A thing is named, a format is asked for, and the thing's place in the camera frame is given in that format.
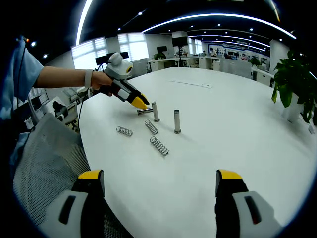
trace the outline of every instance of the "light blue shirt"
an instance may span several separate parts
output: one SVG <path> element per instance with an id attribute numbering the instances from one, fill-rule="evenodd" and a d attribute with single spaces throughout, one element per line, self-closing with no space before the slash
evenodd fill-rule
<path id="1" fill-rule="evenodd" d="M 11 111 L 13 108 L 13 97 L 15 96 L 19 98 L 21 101 L 25 101 L 32 86 L 34 85 L 41 70 L 43 69 L 43 65 L 41 65 L 41 63 L 33 55 L 31 55 L 26 48 L 18 85 L 18 75 L 23 50 L 25 47 L 25 42 L 22 37 L 20 37 L 20 39 L 17 39 L 17 41 L 18 45 L 14 49 L 13 54 L 11 56 L 9 67 L 7 70 L 7 75 L 3 79 L 3 88 L 0 96 L 0 120 L 11 118 Z M 21 133 L 19 135 L 16 147 L 10 156 L 9 163 L 11 166 L 15 166 L 18 160 L 18 149 L 24 146 L 28 136 L 28 132 Z"/>

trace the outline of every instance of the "metal pin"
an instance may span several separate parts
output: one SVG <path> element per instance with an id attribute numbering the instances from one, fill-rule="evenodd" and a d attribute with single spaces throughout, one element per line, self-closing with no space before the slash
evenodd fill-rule
<path id="1" fill-rule="evenodd" d="M 179 123 L 179 110 L 174 110 L 174 122 L 175 122 L 175 134 L 179 134 L 180 130 L 180 123 Z"/>
<path id="2" fill-rule="evenodd" d="M 142 110 L 138 110 L 138 115 L 142 115 L 144 113 L 151 113 L 151 112 L 153 112 L 153 108 L 142 109 Z"/>
<path id="3" fill-rule="evenodd" d="M 154 122 L 159 122 L 159 113 L 157 108 L 157 103 L 152 102 L 153 114 L 154 114 Z"/>

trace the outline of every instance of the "potted plant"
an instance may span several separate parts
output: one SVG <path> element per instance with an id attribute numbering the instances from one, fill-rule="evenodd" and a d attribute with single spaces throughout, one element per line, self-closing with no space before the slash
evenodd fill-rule
<path id="1" fill-rule="evenodd" d="M 166 56 L 164 53 L 157 53 L 154 55 L 154 60 L 159 60 L 159 59 L 166 59 Z"/>
<path id="2" fill-rule="evenodd" d="M 309 123 L 317 102 L 317 80 L 310 74 L 309 64 L 302 59 L 295 59 L 293 51 L 289 51 L 287 56 L 288 59 L 281 59 L 281 63 L 275 68 L 278 72 L 274 76 L 272 100 L 276 103 L 277 91 L 279 91 L 285 107 L 283 114 L 289 117 L 288 120 L 290 122 L 296 120 L 303 110 L 303 119 Z M 317 125 L 317 112 L 314 113 L 313 123 Z"/>
<path id="3" fill-rule="evenodd" d="M 250 59 L 249 62 L 252 64 L 252 66 L 255 65 L 255 67 L 258 67 L 259 65 L 261 65 L 260 61 L 257 58 L 255 58 L 255 57 Z"/>

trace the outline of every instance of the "metal spring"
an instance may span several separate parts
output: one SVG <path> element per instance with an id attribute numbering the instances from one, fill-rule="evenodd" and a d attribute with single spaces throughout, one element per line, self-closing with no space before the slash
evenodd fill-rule
<path id="1" fill-rule="evenodd" d="M 157 128 L 152 124 L 152 122 L 150 122 L 150 120 L 146 120 L 144 124 L 147 126 L 147 128 L 151 131 L 153 135 L 158 133 Z"/>
<path id="2" fill-rule="evenodd" d="M 152 136 L 150 138 L 150 142 L 163 156 L 166 156 L 168 154 L 169 150 L 155 136 Z"/>
<path id="3" fill-rule="evenodd" d="M 124 135 L 127 135 L 127 136 L 131 136 L 132 135 L 132 131 L 127 129 L 127 128 L 124 128 L 124 127 L 120 127 L 118 126 L 117 127 L 117 131 L 121 134 L 124 134 Z"/>

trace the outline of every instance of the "person's hand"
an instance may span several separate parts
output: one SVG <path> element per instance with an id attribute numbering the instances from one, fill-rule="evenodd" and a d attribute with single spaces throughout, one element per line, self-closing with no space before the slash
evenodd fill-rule
<path id="1" fill-rule="evenodd" d="M 99 90 L 101 86 L 111 86 L 112 80 L 103 72 L 93 72 L 91 78 L 91 86 L 95 90 Z"/>

